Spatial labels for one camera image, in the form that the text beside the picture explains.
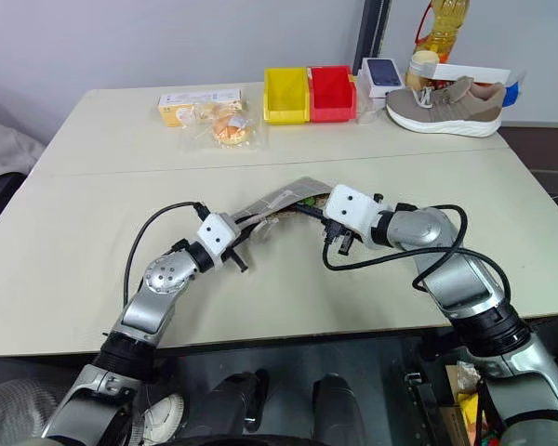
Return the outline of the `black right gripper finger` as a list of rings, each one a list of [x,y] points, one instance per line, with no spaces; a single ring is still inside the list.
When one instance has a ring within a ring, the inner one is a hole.
[[[315,206],[310,206],[305,203],[298,203],[298,211],[319,221],[326,221],[323,210]]]

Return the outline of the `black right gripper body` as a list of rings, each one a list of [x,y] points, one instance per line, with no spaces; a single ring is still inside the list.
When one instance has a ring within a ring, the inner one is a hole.
[[[322,256],[328,255],[328,249],[335,241],[340,240],[338,254],[348,256],[354,242],[361,242],[362,238],[359,234],[346,228],[341,223],[330,219],[322,218],[322,224],[325,229],[324,247]]]

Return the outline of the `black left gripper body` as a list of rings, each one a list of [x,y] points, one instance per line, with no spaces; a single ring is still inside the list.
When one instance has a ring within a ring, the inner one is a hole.
[[[241,230],[240,235],[232,244],[223,252],[222,261],[233,261],[242,273],[248,270],[245,261],[235,252],[235,248],[247,238],[246,229]]]

